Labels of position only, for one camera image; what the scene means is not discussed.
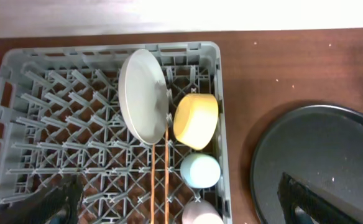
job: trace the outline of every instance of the wooden table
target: wooden table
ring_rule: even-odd
[[[308,103],[363,112],[363,29],[0,39],[19,47],[210,40],[221,49],[234,223],[258,223],[249,190],[255,145],[277,116]]]

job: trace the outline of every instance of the yellow object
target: yellow object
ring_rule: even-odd
[[[218,123],[218,102],[210,94],[187,94],[177,106],[173,132],[181,143],[202,150]]]

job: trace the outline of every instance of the black plate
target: black plate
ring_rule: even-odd
[[[293,110],[261,137],[250,189],[261,222],[285,223],[277,197],[282,172],[363,210],[363,114],[331,105]]]

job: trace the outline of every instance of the white cup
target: white cup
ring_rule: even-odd
[[[208,188],[219,181],[220,165],[211,156],[191,153],[181,162],[180,175],[186,185],[192,188]]]
[[[184,207],[183,224],[223,224],[216,209],[207,201],[190,202]]]

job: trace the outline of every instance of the chopstick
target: chopstick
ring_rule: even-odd
[[[151,224],[155,218],[155,144],[152,145],[151,152]]]
[[[165,131],[165,224],[169,223],[169,203],[168,203],[168,191],[169,191],[169,148],[168,148],[168,124]]]

